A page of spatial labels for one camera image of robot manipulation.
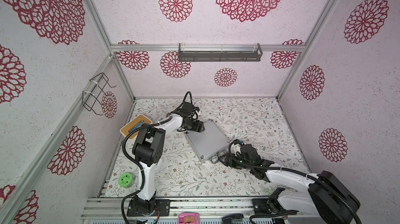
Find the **aluminium poker set case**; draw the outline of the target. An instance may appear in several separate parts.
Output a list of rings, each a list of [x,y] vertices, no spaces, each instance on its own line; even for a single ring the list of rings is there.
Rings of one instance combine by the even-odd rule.
[[[186,131],[184,133],[191,148],[200,162],[216,160],[225,153],[230,143],[228,137],[220,130],[214,120],[204,122],[202,132]]]

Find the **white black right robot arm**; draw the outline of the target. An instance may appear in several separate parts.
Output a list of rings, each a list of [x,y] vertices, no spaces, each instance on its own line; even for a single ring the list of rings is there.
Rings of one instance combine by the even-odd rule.
[[[218,161],[233,169],[247,169],[261,181],[280,185],[267,198],[253,202],[255,214],[249,217],[252,224],[256,219],[287,219],[298,213],[320,217],[326,224],[361,223],[357,214],[360,201],[331,172],[307,174],[276,166],[261,158],[251,144],[238,139],[229,144]]]

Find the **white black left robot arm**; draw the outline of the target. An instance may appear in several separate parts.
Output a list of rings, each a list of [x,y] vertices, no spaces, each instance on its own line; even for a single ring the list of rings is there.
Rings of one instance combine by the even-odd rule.
[[[121,200],[121,213],[126,224],[129,223],[125,211],[126,199],[131,199],[131,208],[142,214],[150,215],[155,210],[155,174],[163,154],[165,136],[175,130],[203,132],[205,127],[199,120],[199,113],[200,108],[193,104],[192,93],[188,91],[181,104],[166,118],[154,124],[143,124],[124,138],[122,152],[139,168],[139,188]]]

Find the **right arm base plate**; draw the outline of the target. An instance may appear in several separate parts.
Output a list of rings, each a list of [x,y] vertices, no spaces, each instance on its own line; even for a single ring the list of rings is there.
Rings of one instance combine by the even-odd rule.
[[[253,210],[255,215],[282,215],[284,213],[296,213],[295,210],[284,209],[278,200],[269,198],[252,199]]]

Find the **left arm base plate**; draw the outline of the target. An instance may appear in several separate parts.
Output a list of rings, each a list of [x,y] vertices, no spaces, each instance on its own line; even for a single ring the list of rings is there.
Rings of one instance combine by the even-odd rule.
[[[145,201],[140,198],[134,198],[129,202],[126,215],[128,217],[166,217],[169,215],[170,212],[170,203],[171,201],[169,199],[152,199],[149,201]]]

